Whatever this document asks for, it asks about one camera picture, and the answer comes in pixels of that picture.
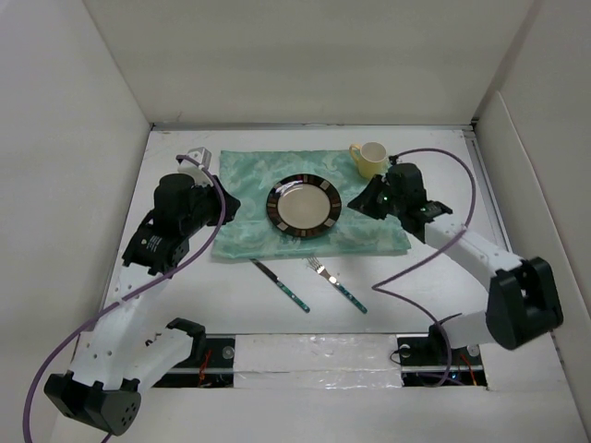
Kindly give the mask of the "yellow mug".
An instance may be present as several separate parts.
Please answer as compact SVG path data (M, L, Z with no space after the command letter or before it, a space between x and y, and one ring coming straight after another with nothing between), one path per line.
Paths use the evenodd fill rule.
M352 144L349 147L349 154L359 174L365 179L370 180L376 174L383 174L388 168L387 150L378 142Z

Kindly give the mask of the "green patterned cloth placemat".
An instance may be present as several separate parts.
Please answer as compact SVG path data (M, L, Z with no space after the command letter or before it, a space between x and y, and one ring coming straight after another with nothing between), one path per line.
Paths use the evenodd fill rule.
M281 233L267 216L266 200L274 185L301 173L328 180L344 204L367 185L346 150L222 151L219 178L241 206L217 234L212 255L221 260L400 255L411 248L398 219L373 220L348 208L342 209L334 227L316 238Z

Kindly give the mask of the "dark rimmed dinner plate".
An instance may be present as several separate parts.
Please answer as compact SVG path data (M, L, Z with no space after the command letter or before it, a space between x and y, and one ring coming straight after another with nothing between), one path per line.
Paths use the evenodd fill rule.
M269 221L279 232L311 239L336 225L343 202L327 179L315 174L294 174L271 188L265 208Z

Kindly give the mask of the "knife with green handle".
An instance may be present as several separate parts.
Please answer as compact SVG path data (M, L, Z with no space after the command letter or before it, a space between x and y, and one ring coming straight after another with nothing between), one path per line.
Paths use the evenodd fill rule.
M306 314L310 312L309 306L303 302L291 289L289 289L282 281L279 280L277 275L272 272L267 266L265 266L259 260L252 258L250 262L257 267L272 283L277 286L292 302L294 302L301 310Z

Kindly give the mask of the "fork with green handle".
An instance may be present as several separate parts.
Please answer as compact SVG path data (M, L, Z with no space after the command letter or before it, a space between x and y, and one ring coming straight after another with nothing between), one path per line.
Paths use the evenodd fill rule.
M352 295L334 276L332 276L316 257L307 258L308 265L324 280L326 280L334 289L336 289L345 299L347 299L362 314L366 314L368 309Z

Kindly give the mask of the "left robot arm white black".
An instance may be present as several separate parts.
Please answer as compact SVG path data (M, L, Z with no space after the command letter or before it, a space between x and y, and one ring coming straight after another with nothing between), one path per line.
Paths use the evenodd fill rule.
M205 168L164 176L153 207L123 254L114 301L80 327L90 339L64 374L43 387L59 412L74 421L121 436L133 424L143 393L179 363L199 364L206 353L202 325L176 317L152 339L142 339L144 321L168 282L200 253L189 240L201 228L220 229L240 202Z

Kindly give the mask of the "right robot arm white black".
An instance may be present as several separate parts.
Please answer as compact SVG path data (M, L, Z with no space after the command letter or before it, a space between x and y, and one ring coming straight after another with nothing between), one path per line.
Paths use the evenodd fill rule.
M488 292L485 309L433 327L429 357L449 363L461 348L496 343L514 350L562 325L564 316L550 264L524 259L494 245L443 203L428 199L422 174L412 163L375 175L349 208L375 220L392 215L403 229L466 270Z

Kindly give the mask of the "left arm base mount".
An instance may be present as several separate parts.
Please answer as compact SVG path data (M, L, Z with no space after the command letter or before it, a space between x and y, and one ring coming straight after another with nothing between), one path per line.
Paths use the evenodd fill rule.
M213 335L201 355L191 354L153 386L168 389L224 389L234 386L235 336Z

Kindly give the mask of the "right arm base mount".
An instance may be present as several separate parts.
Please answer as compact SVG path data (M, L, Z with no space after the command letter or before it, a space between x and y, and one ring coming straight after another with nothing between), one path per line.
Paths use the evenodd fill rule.
M428 333L399 334L396 344L389 359L400 369L404 388L488 386L477 345L452 349L448 359L443 338L434 328Z

